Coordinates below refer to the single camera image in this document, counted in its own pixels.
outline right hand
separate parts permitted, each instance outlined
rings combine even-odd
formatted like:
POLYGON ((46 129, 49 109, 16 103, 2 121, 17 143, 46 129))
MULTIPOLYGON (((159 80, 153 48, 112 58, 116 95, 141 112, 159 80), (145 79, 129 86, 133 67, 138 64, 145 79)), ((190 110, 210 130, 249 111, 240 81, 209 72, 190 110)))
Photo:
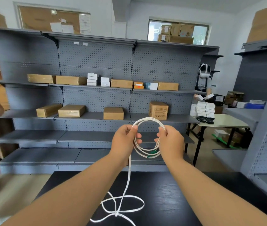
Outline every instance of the right hand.
POLYGON ((157 136, 160 138, 160 152, 165 163, 183 159, 184 137, 177 129, 170 125, 165 125, 166 131, 159 127, 157 136))

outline left hand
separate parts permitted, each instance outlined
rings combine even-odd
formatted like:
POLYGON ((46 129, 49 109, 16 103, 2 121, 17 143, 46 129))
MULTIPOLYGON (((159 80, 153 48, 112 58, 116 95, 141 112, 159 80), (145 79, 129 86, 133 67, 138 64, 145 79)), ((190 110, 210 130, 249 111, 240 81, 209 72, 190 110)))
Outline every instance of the left hand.
MULTIPOLYGON (((115 159, 120 160, 124 166, 128 163, 128 158, 133 150, 134 137, 141 138, 138 133, 138 126, 131 124, 122 125, 115 133, 112 141, 112 147, 109 152, 115 159)), ((142 140, 137 139, 137 143, 141 144, 142 140)))

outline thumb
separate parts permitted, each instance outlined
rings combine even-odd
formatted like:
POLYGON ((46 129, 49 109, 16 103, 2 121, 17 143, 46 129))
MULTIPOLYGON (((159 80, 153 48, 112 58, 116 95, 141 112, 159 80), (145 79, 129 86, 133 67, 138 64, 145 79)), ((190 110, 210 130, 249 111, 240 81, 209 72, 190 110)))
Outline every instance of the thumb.
POLYGON ((130 131, 128 132, 127 136, 130 138, 130 139, 134 139, 136 133, 138 132, 138 126, 135 125, 135 126, 132 126, 130 131))
POLYGON ((158 132, 160 133, 160 139, 165 138, 167 136, 166 131, 162 127, 158 128, 158 132))

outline black tabletop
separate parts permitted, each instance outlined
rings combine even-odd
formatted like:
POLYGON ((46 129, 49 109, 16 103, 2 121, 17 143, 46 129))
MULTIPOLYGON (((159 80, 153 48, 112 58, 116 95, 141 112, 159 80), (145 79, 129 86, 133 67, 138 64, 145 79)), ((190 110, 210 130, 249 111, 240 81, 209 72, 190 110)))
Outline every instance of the black tabletop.
MULTIPOLYGON (((54 172, 36 198, 78 173, 77 171, 54 172)), ((239 172, 208 172, 205 174, 267 214, 267 196, 243 174, 239 172)), ((109 190, 113 196, 122 195, 127 176, 127 172, 121 172, 118 175, 109 190)), ((138 196, 145 201, 142 210, 134 213, 124 213, 136 225, 201 225, 169 172, 132 172, 126 194, 138 196)), ((122 202, 121 210, 135 209, 141 206, 141 201, 126 198, 122 202)), ((113 210, 113 201, 106 202, 105 207, 108 210, 113 210)), ((92 219, 98 220, 105 216, 107 216, 107 213, 99 206, 92 219)), ((97 223, 97 225, 126 226, 131 225, 131 223, 122 217, 111 216, 97 223)))

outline white label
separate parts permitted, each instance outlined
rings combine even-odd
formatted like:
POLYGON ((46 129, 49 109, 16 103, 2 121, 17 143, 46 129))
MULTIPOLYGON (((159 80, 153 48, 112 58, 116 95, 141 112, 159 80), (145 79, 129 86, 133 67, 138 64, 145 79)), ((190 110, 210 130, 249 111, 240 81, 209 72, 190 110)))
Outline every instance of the white label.
POLYGON ((223 96, 216 96, 216 99, 215 99, 216 102, 222 102, 223 100, 224 100, 223 96))
POLYGON ((91 30, 91 16, 85 15, 85 14, 79 14, 79 26, 80 26, 80 31, 90 31, 91 30))
POLYGON ((74 26, 73 25, 61 25, 62 31, 64 33, 74 33, 74 26))
POLYGON ((63 32, 61 22, 50 23, 52 32, 63 32))

